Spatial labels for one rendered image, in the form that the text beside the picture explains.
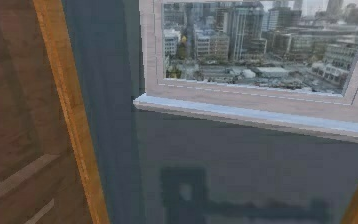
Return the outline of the pale framed window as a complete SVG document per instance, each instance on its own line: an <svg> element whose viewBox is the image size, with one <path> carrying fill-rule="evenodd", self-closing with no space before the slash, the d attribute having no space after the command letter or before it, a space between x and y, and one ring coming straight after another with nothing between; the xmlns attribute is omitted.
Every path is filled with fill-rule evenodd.
<svg viewBox="0 0 358 224"><path fill-rule="evenodd" d="M358 0L140 0L141 109L358 143Z"/></svg>

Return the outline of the brown wooden door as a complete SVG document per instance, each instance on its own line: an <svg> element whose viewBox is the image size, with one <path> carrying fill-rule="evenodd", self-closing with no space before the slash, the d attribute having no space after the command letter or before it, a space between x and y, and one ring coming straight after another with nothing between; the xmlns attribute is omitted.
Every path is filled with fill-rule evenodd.
<svg viewBox="0 0 358 224"><path fill-rule="evenodd" d="M110 224L62 0L0 0L0 224Z"/></svg>

